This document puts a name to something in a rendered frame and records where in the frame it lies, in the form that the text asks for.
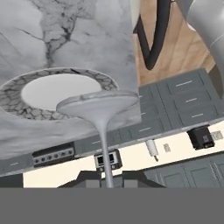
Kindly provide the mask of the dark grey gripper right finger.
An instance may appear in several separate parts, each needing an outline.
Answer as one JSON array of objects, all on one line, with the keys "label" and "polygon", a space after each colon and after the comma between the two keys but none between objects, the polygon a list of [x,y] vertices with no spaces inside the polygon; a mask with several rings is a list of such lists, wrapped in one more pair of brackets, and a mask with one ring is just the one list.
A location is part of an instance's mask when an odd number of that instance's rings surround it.
[{"label": "dark grey gripper right finger", "polygon": [[142,171],[124,171],[122,173],[123,188],[164,188],[163,185],[147,179]]}]

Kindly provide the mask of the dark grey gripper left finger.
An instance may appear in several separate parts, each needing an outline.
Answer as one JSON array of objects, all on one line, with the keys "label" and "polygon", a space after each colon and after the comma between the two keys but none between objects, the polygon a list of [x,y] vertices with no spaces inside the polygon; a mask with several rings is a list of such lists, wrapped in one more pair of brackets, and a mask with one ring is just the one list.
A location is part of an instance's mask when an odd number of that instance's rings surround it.
[{"label": "dark grey gripper left finger", "polygon": [[100,188],[101,174],[98,171],[81,171],[77,179],[69,181],[61,187]]}]

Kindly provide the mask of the grey marbled wine glass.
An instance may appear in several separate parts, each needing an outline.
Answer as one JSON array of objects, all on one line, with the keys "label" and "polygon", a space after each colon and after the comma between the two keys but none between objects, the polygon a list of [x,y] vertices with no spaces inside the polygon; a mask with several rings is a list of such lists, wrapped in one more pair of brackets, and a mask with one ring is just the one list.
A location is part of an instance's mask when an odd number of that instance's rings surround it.
[{"label": "grey marbled wine glass", "polygon": [[72,96],[59,102],[56,106],[58,113],[84,119],[92,123],[99,132],[107,188],[114,187],[107,145],[109,122],[115,115],[137,103],[138,95],[136,93],[114,90]]}]

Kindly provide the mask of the white plate with marbled rim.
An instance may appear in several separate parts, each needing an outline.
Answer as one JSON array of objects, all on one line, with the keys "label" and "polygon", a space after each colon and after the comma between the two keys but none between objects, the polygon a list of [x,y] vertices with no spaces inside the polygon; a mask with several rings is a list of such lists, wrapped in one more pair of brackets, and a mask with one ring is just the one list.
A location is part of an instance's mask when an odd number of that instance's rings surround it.
[{"label": "white plate with marbled rim", "polygon": [[91,69],[78,67],[49,67],[38,71],[23,73],[8,80],[0,87],[0,109],[10,115],[33,121],[60,121],[71,119],[71,116],[59,114],[56,111],[34,108],[22,99],[22,89],[26,84],[38,78],[55,74],[73,74],[92,78],[97,81],[102,90],[115,90],[119,86],[109,75]]}]

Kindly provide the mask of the black toaster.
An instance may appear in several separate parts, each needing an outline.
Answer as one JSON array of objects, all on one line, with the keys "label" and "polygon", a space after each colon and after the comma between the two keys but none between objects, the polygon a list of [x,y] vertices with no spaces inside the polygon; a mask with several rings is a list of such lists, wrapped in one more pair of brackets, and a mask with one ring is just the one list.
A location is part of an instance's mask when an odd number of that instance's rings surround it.
[{"label": "black toaster", "polygon": [[[111,150],[109,153],[109,160],[111,165],[111,170],[120,169],[123,166],[121,155],[118,149]],[[95,168],[98,172],[105,172],[103,155],[95,154],[94,155]]]}]

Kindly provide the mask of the white cylinder with dark tip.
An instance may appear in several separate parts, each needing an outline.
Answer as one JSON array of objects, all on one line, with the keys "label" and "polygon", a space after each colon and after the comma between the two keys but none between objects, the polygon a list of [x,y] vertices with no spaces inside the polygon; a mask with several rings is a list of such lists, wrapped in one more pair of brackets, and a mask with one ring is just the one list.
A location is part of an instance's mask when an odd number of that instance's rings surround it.
[{"label": "white cylinder with dark tip", "polygon": [[157,150],[155,142],[152,139],[150,139],[150,140],[147,140],[145,144],[147,146],[147,149],[150,155],[154,157],[156,161],[158,161],[158,150]]}]

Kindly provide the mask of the black hob control panel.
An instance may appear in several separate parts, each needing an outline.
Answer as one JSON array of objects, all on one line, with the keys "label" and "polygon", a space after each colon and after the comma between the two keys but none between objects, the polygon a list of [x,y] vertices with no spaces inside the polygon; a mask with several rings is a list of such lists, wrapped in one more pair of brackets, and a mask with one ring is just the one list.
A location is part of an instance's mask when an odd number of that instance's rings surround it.
[{"label": "black hob control panel", "polygon": [[63,143],[32,153],[34,167],[45,167],[74,160],[74,145]]}]

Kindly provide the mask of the black box appliance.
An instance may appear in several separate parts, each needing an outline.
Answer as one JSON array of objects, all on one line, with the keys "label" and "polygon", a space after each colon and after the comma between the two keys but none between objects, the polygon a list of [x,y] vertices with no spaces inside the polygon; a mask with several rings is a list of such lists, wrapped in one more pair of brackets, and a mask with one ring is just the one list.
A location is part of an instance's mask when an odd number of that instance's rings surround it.
[{"label": "black box appliance", "polygon": [[200,126],[187,131],[192,147],[195,150],[207,149],[215,146],[212,135],[208,129],[208,126]]}]

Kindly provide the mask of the grey base cupboard run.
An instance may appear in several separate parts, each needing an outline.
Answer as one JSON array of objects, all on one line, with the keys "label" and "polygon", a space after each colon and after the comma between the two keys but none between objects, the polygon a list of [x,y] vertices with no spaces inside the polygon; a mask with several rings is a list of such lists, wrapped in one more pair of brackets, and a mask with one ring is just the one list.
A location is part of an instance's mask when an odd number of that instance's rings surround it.
[{"label": "grey base cupboard run", "polygon": [[[221,99],[202,68],[142,86],[139,88],[139,97],[142,121],[110,131],[107,134],[110,148],[163,137],[224,119]],[[73,144],[74,159],[101,150],[100,137],[97,135],[66,143]],[[32,153],[0,160],[0,177],[33,167]]]}]

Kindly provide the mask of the grey wall cupboard run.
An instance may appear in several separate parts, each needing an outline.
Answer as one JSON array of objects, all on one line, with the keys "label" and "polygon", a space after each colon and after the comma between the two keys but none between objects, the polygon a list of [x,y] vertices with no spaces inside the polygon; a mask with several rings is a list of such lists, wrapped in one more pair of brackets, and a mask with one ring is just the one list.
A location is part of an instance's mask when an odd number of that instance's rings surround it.
[{"label": "grey wall cupboard run", "polygon": [[145,169],[147,179],[168,188],[224,188],[224,152]]}]

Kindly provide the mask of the black stool frame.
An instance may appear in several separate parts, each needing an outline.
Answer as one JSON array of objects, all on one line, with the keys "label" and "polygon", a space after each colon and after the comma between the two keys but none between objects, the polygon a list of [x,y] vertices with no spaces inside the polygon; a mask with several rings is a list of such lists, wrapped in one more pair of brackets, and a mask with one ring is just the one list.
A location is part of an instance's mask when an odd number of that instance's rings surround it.
[{"label": "black stool frame", "polygon": [[133,30],[133,33],[138,37],[143,55],[143,62],[147,70],[152,70],[154,68],[162,51],[172,7],[172,0],[156,1],[156,25],[152,45],[149,45],[148,43],[141,15],[137,16],[136,25]]}]

